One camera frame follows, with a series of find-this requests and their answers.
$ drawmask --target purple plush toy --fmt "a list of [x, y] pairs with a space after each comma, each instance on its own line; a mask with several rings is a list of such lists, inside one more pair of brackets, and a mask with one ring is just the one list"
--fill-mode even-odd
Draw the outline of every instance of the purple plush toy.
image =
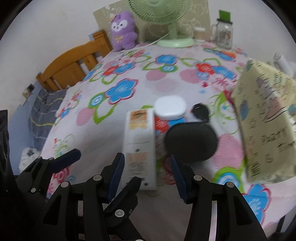
[[129, 11], [118, 13], [111, 21], [112, 45], [114, 51], [132, 49], [138, 35], [135, 33], [135, 20]]

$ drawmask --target fan cord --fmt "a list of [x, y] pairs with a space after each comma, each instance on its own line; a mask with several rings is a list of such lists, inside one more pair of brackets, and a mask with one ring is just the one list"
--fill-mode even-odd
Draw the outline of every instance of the fan cord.
[[156, 44], [159, 40], [162, 40], [164, 37], [168, 36], [168, 35], [171, 33], [171, 31], [169, 31], [166, 35], [162, 36], [160, 39], [154, 41], [154, 42], [151, 43], [151, 44], [145, 45], [145, 46], [143, 46], [143, 47], [141, 47], [141, 48], [137, 48], [137, 49], [127, 49], [127, 50], [124, 50], [123, 54], [126, 55], [126, 51], [129, 51], [129, 52], [130, 52], [130, 51], [135, 51], [135, 50], [143, 49], [143, 48], [146, 48], [146, 47], [151, 46], [151, 45], [153, 45], [153, 44]]

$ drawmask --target white wall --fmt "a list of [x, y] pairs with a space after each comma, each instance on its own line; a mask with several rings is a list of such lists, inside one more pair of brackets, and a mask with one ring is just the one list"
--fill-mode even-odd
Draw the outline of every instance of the white wall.
[[250, 57], [268, 61], [276, 51], [296, 62], [296, 44], [279, 17], [261, 0], [208, 0], [211, 24], [220, 9], [231, 12], [234, 45]]
[[60, 54], [98, 30], [93, 12], [116, 0], [33, 0], [0, 41], [0, 110], [9, 119], [23, 90]]
[[[231, 11], [234, 43], [249, 56], [269, 60], [276, 51], [296, 62], [296, 44], [261, 0], [208, 0], [211, 23], [218, 10]], [[25, 87], [63, 52], [86, 43], [98, 29], [93, 12], [116, 0], [33, 0], [0, 41], [0, 109], [9, 118]]]

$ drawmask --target fan base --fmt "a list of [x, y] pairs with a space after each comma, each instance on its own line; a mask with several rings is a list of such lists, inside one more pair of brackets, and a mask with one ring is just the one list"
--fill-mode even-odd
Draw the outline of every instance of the fan base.
[[186, 35], [178, 35], [177, 39], [171, 39], [169, 36], [159, 40], [157, 45], [167, 48], [185, 48], [195, 44], [193, 38]]

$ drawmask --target green fan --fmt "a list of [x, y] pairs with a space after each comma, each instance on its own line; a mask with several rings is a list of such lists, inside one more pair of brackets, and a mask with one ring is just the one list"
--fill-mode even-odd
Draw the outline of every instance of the green fan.
[[154, 24], [168, 24], [169, 35], [157, 42], [163, 47], [189, 47], [195, 44], [188, 36], [178, 35], [176, 22], [187, 12], [190, 0], [128, 0], [132, 11]]

